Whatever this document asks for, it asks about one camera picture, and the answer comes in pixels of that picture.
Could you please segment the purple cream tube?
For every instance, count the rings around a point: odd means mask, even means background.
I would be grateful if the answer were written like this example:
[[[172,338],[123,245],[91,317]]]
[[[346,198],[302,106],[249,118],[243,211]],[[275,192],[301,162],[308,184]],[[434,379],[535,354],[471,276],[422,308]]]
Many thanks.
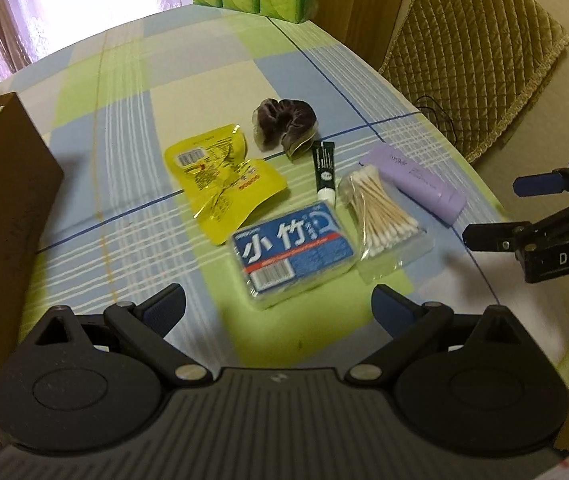
[[[380,177],[393,183],[446,226],[452,226],[467,206],[467,196],[390,144],[377,143],[359,161],[378,169]]]

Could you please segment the cotton swab bag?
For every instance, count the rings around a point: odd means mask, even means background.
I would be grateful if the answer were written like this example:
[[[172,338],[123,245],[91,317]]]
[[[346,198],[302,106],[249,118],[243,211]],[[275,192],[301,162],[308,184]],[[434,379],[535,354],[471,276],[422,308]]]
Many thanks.
[[[356,269],[368,283],[406,268],[434,248],[430,234],[399,205],[395,192],[373,165],[351,171],[339,184],[340,200],[358,227]]]

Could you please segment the blue dental floss box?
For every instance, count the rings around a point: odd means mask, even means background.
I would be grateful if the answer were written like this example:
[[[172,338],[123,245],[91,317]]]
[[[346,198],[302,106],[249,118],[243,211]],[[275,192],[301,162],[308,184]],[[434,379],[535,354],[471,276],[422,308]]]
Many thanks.
[[[229,246],[249,298],[259,309],[347,273],[357,257],[331,206],[315,202],[240,229]]]

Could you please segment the yellow snack packet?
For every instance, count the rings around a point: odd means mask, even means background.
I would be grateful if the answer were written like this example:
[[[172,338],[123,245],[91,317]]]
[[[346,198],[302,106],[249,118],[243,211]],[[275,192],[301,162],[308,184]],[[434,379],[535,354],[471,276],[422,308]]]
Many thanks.
[[[268,162],[248,156],[238,125],[173,144],[166,148],[164,162],[187,195],[194,220],[214,245],[224,244],[258,206],[288,187]]]

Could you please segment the small dark green tube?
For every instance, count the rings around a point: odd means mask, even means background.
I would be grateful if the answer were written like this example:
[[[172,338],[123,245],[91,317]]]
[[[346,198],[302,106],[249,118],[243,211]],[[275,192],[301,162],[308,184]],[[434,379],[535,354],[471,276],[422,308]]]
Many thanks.
[[[330,207],[335,206],[335,144],[315,141],[312,144],[317,198]]]

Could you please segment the dark velvet scrunchie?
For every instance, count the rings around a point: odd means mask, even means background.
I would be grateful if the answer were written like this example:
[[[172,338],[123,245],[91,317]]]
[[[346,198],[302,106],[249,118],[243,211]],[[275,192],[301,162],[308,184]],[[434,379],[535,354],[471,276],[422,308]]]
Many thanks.
[[[308,152],[318,134],[315,110],[301,100],[266,99],[254,110],[252,122],[257,147],[266,152],[280,146],[290,160]]]

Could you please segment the quilted chair cushion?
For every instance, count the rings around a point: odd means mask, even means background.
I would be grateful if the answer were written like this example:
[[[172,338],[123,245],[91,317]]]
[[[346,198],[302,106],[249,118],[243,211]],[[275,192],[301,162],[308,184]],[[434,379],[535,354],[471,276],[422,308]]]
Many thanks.
[[[535,103],[568,47],[536,0],[411,0],[380,73],[475,162]]]

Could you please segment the checkered tablecloth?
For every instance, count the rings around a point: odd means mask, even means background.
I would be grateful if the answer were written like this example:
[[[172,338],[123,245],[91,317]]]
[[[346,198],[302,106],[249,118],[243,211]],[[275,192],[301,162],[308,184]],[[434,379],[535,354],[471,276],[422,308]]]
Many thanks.
[[[553,285],[529,285],[511,255],[472,254],[470,223],[505,214],[471,166],[411,103],[312,23],[186,6],[102,32],[0,82],[19,96],[64,171],[22,316],[139,302],[170,283],[187,312],[170,342],[211,367],[348,367],[385,341],[369,298],[377,283],[475,313],[505,304],[569,382],[569,318]],[[431,250],[368,272],[358,260],[292,298],[251,285],[291,274],[275,252],[313,240],[289,212],[317,198],[313,159],[260,150],[252,115],[265,99],[313,108],[335,146],[335,173],[397,148],[463,193],[452,226],[406,196]]]

